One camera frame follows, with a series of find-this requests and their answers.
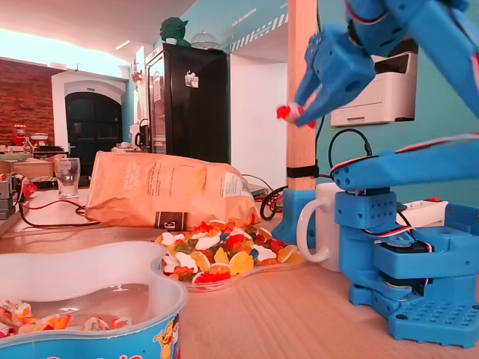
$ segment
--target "brown paper bag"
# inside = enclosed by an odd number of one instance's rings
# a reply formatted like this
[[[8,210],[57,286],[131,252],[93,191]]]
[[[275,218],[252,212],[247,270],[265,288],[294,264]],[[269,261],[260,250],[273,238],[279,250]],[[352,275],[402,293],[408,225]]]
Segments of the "brown paper bag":
[[[152,153],[98,152],[85,216],[112,226],[167,230],[191,230],[213,219],[260,222],[235,168]]]

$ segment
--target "bottle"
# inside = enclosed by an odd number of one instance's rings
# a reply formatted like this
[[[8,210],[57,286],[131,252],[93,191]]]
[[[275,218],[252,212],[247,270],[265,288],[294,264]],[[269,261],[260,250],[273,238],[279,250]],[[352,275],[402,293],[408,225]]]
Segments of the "bottle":
[[[33,157],[33,145],[30,142],[30,138],[25,138],[25,142],[23,143],[23,152],[28,155],[28,157]]]

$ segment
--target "white mug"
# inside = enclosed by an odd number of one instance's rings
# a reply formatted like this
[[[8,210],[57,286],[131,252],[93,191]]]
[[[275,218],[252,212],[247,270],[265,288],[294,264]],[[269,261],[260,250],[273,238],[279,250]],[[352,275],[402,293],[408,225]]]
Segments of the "white mug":
[[[320,183],[316,186],[316,200],[302,209],[296,228],[296,241],[301,255],[310,262],[330,271],[339,269],[339,225],[335,222],[335,199],[343,191],[335,183]],[[316,249],[312,254],[308,249],[308,223],[316,211]]]

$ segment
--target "arched doorway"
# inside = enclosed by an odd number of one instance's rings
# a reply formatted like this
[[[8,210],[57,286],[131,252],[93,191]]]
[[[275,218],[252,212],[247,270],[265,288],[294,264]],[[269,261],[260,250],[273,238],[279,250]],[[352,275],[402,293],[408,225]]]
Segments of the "arched doorway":
[[[121,105],[99,93],[65,97],[71,157],[80,158],[82,176],[90,176],[98,151],[110,151],[123,140]]]

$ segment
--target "candy tub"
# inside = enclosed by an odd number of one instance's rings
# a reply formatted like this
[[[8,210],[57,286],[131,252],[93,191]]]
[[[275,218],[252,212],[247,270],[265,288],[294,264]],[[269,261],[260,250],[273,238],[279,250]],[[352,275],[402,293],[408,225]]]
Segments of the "candy tub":
[[[32,316],[71,314],[63,330],[0,339],[2,359],[176,358],[183,284],[161,274],[165,250],[121,242],[65,254],[0,255],[0,299],[31,305]],[[132,318],[132,325],[83,331],[91,316]]]

